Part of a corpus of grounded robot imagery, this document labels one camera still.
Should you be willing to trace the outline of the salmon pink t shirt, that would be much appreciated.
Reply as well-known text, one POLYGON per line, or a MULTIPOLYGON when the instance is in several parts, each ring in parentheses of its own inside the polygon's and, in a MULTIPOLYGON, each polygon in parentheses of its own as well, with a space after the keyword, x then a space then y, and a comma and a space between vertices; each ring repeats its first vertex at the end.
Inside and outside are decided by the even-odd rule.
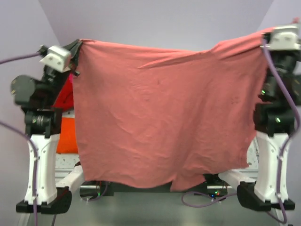
POLYGON ((153 144, 234 140, 255 132, 267 70, 262 31, 205 51, 82 40, 73 80, 76 140, 153 144))

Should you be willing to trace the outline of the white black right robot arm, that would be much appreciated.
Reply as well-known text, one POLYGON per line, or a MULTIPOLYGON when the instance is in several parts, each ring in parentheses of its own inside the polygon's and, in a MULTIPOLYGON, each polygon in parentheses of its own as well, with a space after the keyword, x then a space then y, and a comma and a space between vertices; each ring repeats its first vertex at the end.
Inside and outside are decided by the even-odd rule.
POLYGON ((286 168, 292 136, 299 130, 301 119, 301 77, 293 73, 301 55, 297 50, 269 50, 263 47, 268 61, 267 76, 256 104, 253 121, 259 151, 257 179, 237 170, 219 174, 237 191, 241 206, 254 211, 294 210, 288 197, 286 168))

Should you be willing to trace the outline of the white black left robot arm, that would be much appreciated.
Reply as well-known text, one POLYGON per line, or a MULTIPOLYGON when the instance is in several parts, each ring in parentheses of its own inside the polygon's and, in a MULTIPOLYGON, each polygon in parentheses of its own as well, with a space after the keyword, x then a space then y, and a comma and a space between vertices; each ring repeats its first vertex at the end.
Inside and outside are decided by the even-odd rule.
POLYGON ((37 80, 29 75, 13 79, 10 91, 24 112, 25 136, 29 145, 30 165, 26 195, 16 205, 18 213, 63 214, 71 205, 70 185, 55 183, 55 155, 61 134, 61 108, 55 102, 69 78, 76 76, 82 42, 75 40, 64 47, 41 46, 38 54, 44 65, 37 80))

